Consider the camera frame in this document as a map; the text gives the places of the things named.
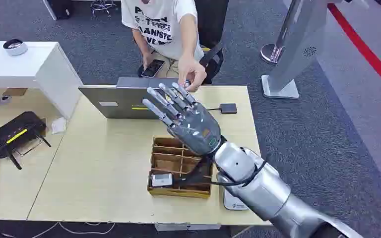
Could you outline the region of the person's left hand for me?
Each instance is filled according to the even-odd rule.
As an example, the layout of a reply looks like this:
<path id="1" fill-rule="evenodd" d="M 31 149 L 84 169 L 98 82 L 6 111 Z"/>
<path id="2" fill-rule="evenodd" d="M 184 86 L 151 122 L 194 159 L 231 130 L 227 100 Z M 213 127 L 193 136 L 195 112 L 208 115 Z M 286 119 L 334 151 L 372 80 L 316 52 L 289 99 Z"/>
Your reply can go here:
<path id="1" fill-rule="evenodd" d="M 188 80 L 190 84 L 185 88 L 188 92 L 196 92 L 207 77 L 205 68 L 197 62 L 192 55 L 182 55 L 178 61 L 178 84 L 185 87 Z"/>

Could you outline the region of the person's right hand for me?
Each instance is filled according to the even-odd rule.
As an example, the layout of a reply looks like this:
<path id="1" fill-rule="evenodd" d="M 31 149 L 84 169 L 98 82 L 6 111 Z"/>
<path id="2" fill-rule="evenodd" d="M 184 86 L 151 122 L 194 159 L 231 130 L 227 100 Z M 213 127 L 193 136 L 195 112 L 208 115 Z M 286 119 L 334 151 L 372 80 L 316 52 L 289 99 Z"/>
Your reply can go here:
<path id="1" fill-rule="evenodd" d="M 142 51 L 142 59 L 143 59 L 143 70 L 146 70 L 147 67 L 152 63 L 154 57 L 156 56 L 156 51 Z"/>

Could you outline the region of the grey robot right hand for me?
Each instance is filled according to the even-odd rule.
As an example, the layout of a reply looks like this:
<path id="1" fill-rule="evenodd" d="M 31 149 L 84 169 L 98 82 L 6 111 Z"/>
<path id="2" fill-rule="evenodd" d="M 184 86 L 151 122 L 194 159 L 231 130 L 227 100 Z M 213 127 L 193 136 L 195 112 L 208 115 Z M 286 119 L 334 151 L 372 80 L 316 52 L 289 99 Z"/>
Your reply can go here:
<path id="1" fill-rule="evenodd" d="M 152 100 L 142 103 L 164 123 L 167 131 L 197 155 L 215 153 L 226 139 L 217 120 L 193 95 L 178 83 L 148 87 Z"/>

